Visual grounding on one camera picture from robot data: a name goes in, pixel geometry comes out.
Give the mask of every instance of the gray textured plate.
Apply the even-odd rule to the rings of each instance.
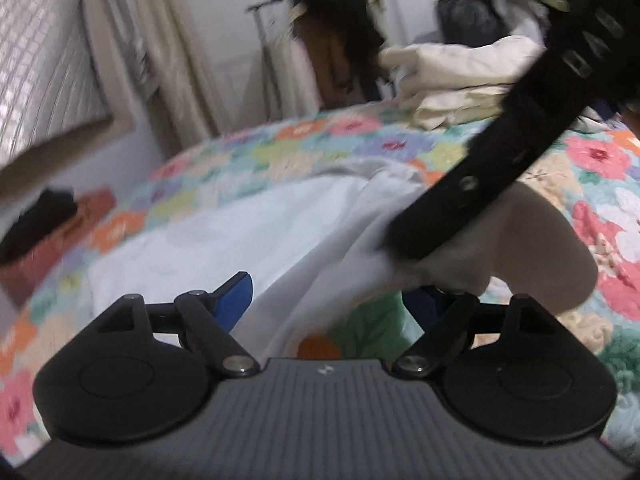
[[[81,0],[0,0],[0,168],[108,115]]]
[[[629,467],[595,437],[505,444],[454,418],[423,381],[380,361],[272,359],[225,381],[201,412],[123,447],[53,440],[27,480],[619,480]]]

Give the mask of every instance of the bed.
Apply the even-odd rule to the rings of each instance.
[[[92,318],[86,276],[92,262],[142,232],[299,179],[351,155],[411,164],[431,185],[487,124],[476,121],[425,133],[410,128],[408,118],[391,104],[349,108],[231,134],[169,161],[65,255],[5,336],[0,347],[2,453],[18,464],[47,441],[33,404],[32,381]],[[524,182],[564,213],[598,263],[596,291],[567,323],[579,325],[576,316],[591,316],[603,327],[605,340],[593,349],[620,390],[603,439],[620,455],[639,461],[640,141],[619,121],[611,121],[609,128],[589,135],[565,133]],[[500,283],[492,283],[483,299],[504,302],[508,296]],[[325,336],[305,340],[298,354],[393,358],[419,336],[407,317],[398,295],[381,298],[358,307]]]

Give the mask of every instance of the white towel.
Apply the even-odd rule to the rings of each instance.
[[[94,314],[128,292],[171,301],[247,270],[255,299],[232,335],[265,362],[295,355],[307,335],[393,290],[433,284],[479,295],[493,275],[553,314],[593,290],[597,268],[587,247],[560,212],[522,184],[425,260],[391,259],[380,248],[384,230],[422,192],[411,166],[360,158],[201,211],[96,261],[89,270]]]
[[[478,48],[437,43],[390,47],[380,53],[379,62],[384,68],[407,70],[397,101],[415,110],[415,126],[433,130],[500,113],[508,85],[543,50],[525,36],[508,36]]]

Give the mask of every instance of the metal screw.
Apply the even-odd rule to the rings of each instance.
[[[420,374],[429,367],[429,362],[421,355],[405,355],[398,359],[398,366],[410,374]]]
[[[467,175],[460,179],[460,189],[462,191],[473,191],[478,187],[478,179],[472,175]]]
[[[223,367],[235,374],[244,374],[255,367],[255,361],[248,355],[230,355],[222,361]]]

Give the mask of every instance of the pink flower pattern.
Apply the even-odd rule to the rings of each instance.
[[[611,180],[626,178],[629,156],[613,142],[572,136],[566,140],[566,145],[567,153],[576,166]]]
[[[351,135],[370,134],[383,126],[380,120],[372,117],[362,117],[357,114],[343,114],[329,122],[332,136],[342,137]]]
[[[15,454],[15,437],[24,434],[35,422],[33,415],[33,381],[27,370],[12,378],[3,378],[0,389],[0,448],[5,454]]]
[[[151,175],[150,180],[161,180],[181,174],[190,164],[188,156],[179,155]]]
[[[627,319],[640,320],[640,265],[620,255],[616,235],[622,228],[602,222],[586,202],[574,206],[573,219],[576,233],[598,264],[597,288],[610,309]]]

